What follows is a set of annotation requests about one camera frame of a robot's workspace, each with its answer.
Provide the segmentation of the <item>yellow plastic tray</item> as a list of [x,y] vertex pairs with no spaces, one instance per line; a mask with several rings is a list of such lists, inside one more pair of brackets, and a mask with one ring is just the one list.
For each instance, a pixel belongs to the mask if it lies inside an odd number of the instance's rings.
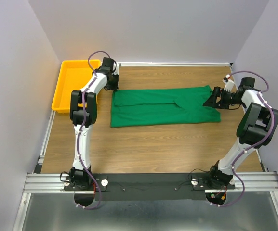
[[71,92],[83,88],[92,77],[92,69],[97,69],[100,64],[99,59],[62,61],[52,110],[58,113],[70,112]]

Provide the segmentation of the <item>green t shirt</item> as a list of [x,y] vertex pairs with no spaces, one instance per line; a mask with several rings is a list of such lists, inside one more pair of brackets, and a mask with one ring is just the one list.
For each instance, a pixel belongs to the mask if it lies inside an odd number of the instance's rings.
[[220,113],[203,104],[211,95],[210,86],[119,90],[112,94],[112,128],[218,123]]

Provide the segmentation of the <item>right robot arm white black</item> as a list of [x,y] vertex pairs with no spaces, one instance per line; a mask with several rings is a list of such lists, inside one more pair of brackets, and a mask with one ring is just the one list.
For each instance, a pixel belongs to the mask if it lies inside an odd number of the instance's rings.
[[278,124],[278,110],[267,103],[260,90],[255,89],[254,78],[243,78],[236,92],[232,92],[235,83],[231,75],[227,75],[223,82],[225,86],[215,87],[203,105],[227,110],[240,105],[246,111],[237,128],[236,142],[226,156],[210,168],[206,177],[207,185],[213,189],[228,186],[246,157],[270,143]]

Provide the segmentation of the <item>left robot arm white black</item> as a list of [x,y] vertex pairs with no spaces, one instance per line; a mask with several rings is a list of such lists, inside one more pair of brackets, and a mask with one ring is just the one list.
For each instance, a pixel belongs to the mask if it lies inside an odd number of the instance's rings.
[[102,64],[92,70],[92,77],[80,90],[71,92],[70,120],[75,131],[75,157],[69,172],[70,182],[81,190],[95,183],[91,176],[90,139],[97,120],[97,95],[104,90],[119,89],[119,65],[110,58],[103,58]]

